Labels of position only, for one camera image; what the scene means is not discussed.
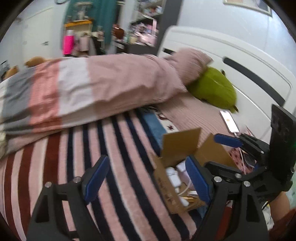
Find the person forearm red sleeve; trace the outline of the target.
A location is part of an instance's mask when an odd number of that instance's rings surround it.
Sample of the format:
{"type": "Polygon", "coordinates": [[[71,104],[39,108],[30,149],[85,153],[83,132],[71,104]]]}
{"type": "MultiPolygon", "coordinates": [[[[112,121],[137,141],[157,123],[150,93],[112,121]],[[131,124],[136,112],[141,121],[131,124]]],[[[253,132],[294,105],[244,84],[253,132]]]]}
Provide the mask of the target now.
{"type": "Polygon", "coordinates": [[[269,240],[295,240],[295,208],[291,209],[286,193],[281,192],[269,206],[274,222],[269,240]]]}

